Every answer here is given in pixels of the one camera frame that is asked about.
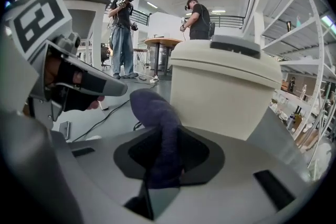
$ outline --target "white container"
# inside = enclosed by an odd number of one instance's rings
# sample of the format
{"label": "white container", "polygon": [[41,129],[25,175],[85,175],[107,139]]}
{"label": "white container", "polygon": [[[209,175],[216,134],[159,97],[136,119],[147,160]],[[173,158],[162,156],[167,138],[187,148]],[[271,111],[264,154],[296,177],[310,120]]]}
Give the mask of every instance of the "white container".
{"label": "white container", "polygon": [[[259,46],[220,38],[223,46]],[[171,105],[184,126],[246,140],[281,88],[280,65],[263,52],[258,59],[210,46],[210,40],[188,40],[172,51]]]}

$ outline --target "black railing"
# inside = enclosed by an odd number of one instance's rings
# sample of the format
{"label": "black railing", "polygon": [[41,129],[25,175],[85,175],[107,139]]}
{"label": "black railing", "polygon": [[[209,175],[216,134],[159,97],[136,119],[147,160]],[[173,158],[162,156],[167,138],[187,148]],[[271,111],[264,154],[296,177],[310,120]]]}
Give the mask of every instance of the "black railing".
{"label": "black railing", "polygon": [[211,15],[210,22],[215,23],[216,27],[233,27],[241,29],[244,24],[244,17],[229,15]]}
{"label": "black railing", "polygon": [[[108,13],[109,9],[111,7],[111,3],[106,7],[105,14]],[[132,11],[132,15],[130,16],[130,19],[136,23],[142,24],[142,25],[148,25],[149,16],[145,13],[138,12],[137,10]]]}

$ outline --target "light blue jeans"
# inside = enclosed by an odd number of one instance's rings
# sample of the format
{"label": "light blue jeans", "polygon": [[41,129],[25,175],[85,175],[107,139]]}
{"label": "light blue jeans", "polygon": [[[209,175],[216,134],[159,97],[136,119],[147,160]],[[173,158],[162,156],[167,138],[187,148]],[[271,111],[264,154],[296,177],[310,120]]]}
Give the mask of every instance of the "light blue jeans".
{"label": "light blue jeans", "polygon": [[125,75],[133,74],[133,44],[131,31],[124,26],[114,25],[110,38],[113,45],[112,69],[113,74],[120,73],[120,66],[124,63]]}

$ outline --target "wooden table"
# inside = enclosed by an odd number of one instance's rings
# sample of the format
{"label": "wooden table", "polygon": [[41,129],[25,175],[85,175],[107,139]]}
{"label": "wooden table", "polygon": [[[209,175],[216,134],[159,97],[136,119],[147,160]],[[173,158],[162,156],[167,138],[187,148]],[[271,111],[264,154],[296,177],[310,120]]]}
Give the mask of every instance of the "wooden table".
{"label": "wooden table", "polygon": [[155,64],[154,64],[154,75],[158,75],[159,69],[159,51],[160,45],[163,45],[166,48],[167,58],[164,64],[164,77],[167,76],[168,69],[168,56],[171,48],[174,48],[178,43],[182,42],[182,40],[174,39],[174,38],[149,38],[145,40],[145,44],[149,46],[155,46]]}

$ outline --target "purple fabric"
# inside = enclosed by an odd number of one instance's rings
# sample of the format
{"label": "purple fabric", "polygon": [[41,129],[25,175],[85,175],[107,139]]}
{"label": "purple fabric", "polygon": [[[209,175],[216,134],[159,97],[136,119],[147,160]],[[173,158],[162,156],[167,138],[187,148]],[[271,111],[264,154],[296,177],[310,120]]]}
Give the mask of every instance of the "purple fabric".
{"label": "purple fabric", "polygon": [[177,128],[181,124],[179,117],[166,100],[150,89],[133,91],[130,99],[133,114],[143,126],[161,129],[161,151],[149,171],[148,187],[178,187],[182,170],[177,151]]}

